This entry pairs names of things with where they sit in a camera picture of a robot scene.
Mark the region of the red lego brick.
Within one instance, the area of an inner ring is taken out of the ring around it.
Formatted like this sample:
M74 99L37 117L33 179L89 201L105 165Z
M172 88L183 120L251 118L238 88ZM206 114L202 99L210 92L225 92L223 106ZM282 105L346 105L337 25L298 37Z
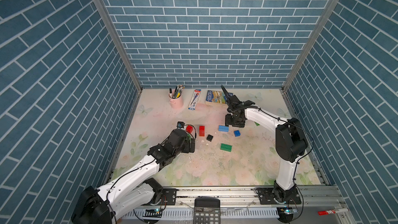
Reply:
M190 134L194 132L194 128L192 125L186 125L186 131Z
M199 128L199 136L204 137L205 136L205 126L201 125Z

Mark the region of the blue small lego brick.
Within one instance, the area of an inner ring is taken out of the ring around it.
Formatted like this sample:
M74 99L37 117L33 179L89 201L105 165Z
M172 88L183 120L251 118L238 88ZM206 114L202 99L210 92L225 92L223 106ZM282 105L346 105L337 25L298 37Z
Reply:
M241 136L241 133L238 130L236 130L236 131L234 131L234 135L235 135L235 137L239 137L239 136Z

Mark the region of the blue long lego brick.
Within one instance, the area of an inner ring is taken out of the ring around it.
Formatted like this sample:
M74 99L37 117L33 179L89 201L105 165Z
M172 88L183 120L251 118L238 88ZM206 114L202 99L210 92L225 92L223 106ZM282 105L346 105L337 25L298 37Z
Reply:
M225 125L219 125L218 127L219 132L229 132L229 127Z

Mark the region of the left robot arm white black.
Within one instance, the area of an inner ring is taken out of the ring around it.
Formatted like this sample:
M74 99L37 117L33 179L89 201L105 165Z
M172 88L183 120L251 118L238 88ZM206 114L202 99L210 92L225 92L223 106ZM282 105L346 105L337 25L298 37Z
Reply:
M79 196L71 222L115 224L139 206L158 203L163 187L153 176L171 164L180 153L193 153L196 137L185 129L174 129L125 173L98 188L86 188Z

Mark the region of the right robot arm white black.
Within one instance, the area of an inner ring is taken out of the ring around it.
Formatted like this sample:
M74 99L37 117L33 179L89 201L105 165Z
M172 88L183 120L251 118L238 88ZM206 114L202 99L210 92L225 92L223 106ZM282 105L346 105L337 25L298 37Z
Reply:
M261 109L255 102L240 101L236 95L226 94L228 105L226 126L244 128L251 120L275 133L275 150L280 157L279 170L271 196L279 204L285 204L297 194L295 175L308 148L308 140L300 121L296 118L286 119L274 116Z

